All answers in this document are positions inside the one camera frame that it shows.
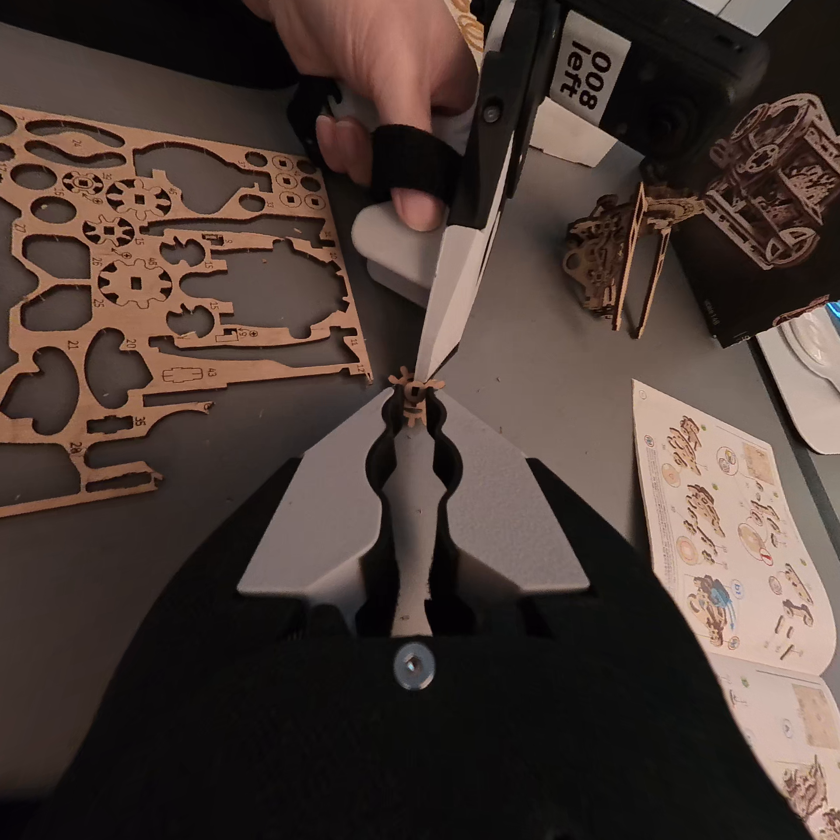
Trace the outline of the person's left hand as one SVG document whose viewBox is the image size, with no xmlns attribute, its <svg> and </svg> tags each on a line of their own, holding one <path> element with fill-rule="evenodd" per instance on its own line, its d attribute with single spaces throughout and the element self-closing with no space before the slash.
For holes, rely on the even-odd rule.
<svg viewBox="0 0 840 840">
<path fill-rule="evenodd" d="M 245 1 L 274 25 L 292 63 L 304 76 L 344 83 L 373 102 L 383 123 L 432 132 L 433 112 L 456 115 L 474 105 L 478 69 L 445 2 Z M 352 182 L 370 186 L 371 133 L 351 115 L 318 115 L 324 164 Z M 406 226 L 435 229 L 445 215 L 436 197 L 409 188 L 392 190 Z"/>
</svg>

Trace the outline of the black model kit box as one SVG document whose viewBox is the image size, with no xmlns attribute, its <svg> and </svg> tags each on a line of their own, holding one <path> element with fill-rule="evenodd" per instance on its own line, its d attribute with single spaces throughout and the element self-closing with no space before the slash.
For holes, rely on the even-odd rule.
<svg viewBox="0 0 840 840">
<path fill-rule="evenodd" d="M 704 204 L 674 244 L 722 347 L 838 300 L 838 117 L 838 85 L 765 92 L 693 161 L 645 165 Z"/>
</svg>

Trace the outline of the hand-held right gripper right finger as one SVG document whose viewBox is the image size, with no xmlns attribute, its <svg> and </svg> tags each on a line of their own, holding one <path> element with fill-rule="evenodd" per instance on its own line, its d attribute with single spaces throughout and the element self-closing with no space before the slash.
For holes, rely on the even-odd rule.
<svg viewBox="0 0 840 840">
<path fill-rule="evenodd" d="M 526 456 L 447 394 L 427 399 L 437 508 L 427 620 L 471 635 L 500 608 L 590 582 Z"/>
</svg>

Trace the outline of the wooden gear with axle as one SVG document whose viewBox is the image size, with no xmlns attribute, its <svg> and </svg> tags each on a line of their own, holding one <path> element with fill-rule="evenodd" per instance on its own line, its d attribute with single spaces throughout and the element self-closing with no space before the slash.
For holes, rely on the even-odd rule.
<svg viewBox="0 0 840 840">
<path fill-rule="evenodd" d="M 408 427 L 413 427 L 417 422 L 426 426 L 427 395 L 430 392 L 434 393 L 435 391 L 444 388 L 445 382 L 437 381 L 435 379 L 420 381 L 416 379 L 414 373 L 409 371 L 404 365 L 401 365 L 400 367 L 400 376 L 397 377 L 391 374 L 388 377 L 388 381 L 392 385 L 402 388 L 403 415 L 407 420 Z"/>
</svg>

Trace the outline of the partly built wooden model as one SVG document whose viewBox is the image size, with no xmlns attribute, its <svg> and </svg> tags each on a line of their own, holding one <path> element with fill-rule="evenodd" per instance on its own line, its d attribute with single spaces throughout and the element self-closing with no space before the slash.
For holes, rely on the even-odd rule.
<svg viewBox="0 0 840 840">
<path fill-rule="evenodd" d="M 619 203 L 614 194 L 601 196 L 589 216 L 568 226 L 565 239 L 563 270 L 582 285 L 584 309 L 611 319 L 614 331 L 620 329 L 637 241 L 657 235 L 657 253 L 635 335 L 639 339 L 653 305 L 672 228 L 702 214 L 704 208 L 703 201 L 690 191 L 643 182 L 627 203 Z"/>
</svg>

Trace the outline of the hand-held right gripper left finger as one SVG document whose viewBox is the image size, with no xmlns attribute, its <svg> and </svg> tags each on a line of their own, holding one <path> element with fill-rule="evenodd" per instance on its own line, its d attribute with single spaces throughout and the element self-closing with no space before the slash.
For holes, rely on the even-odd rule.
<svg viewBox="0 0 840 840">
<path fill-rule="evenodd" d="M 399 573 L 384 485 L 403 399 L 387 388 L 312 446 L 238 583 L 243 595 L 336 606 L 362 636 L 389 636 Z"/>
</svg>

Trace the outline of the laser-cut plywood parts sheet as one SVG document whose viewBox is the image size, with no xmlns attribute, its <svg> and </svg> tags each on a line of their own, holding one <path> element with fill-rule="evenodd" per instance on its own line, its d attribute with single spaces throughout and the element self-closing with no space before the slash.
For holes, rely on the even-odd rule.
<svg viewBox="0 0 840 840">
<path fill-rule="evenodd" d="M 247 183 L 219 209 L 191 209 L 164 171 L 140 172 L 139 156 L 162 149 L 207 155 Z M 88 460 L 94 445 L 141 438 L 174 413 L 212 405 L 149 406 L 150 397 L 338 373 L 373 382 L 326 188 L 304 156 L 4 104 L 2 200 L 18 212 L 10 254 L 36 280 L 9 309 L 15 360 L 2 373 L 2 397 L 42 372 L 45 350 L 66 359 L 77 383 L 58 431 L 2 411 L 2 445 L 58 447 L 78 485 L 2 505 L 2 518 L 155 490 L 162 477 L 144 462 Z M 269 252 L 282 241 L 340 283 L 340 303 L 302 335 L 233 323 L 233 303 L 182 287 L 225 273 L 222 256 Z"/>
</svg>

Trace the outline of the open instruction booklet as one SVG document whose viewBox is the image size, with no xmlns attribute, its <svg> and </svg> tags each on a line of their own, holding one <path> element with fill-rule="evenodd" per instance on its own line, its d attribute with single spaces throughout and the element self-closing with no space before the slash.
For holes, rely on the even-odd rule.
<svg viewBox="0 0 840 840">
<path fill-rule="evenodd" d="M 757 760 L 814 838 L 839 838 L 837 632 L 772 447 L 639 381 L 637 469 L 653 568 Z"/>
</svg>

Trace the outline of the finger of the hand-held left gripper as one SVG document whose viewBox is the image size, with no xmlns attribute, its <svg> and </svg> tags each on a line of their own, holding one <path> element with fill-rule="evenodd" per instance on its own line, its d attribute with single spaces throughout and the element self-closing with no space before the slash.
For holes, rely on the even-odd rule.
<svg viewBox="0 0 840 840">
<path fill-rule="evenodd" d="M 431 377 L 460 342 L 485 261 L 489 227 L 446 227 L 416 357 L 416 376 Z"/>
<path fill-rule="evenodd" d="M 501 218 L 505 181 L 500 175 L 482 229 L 456 225 L 455 213 L 449 215 L 434 274 L 434 371 L 463 336 Z"/>
</svg>

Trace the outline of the white cardboard box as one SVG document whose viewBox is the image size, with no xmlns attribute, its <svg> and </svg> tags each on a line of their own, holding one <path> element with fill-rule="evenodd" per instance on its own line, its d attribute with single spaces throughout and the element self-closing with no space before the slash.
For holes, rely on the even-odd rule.
<svg viewBox="0 0 840 840">
<path fill-rule="evenodd" d="M 446 1 L 448 11 L 467 43 L 478 68 L 484 57 L 484 26 L 469 10 L 468 1 Z M 552 157 L 595 167 L 616 140 L 549 97 L 540 104 L 530 146 Z"/>
</svg>

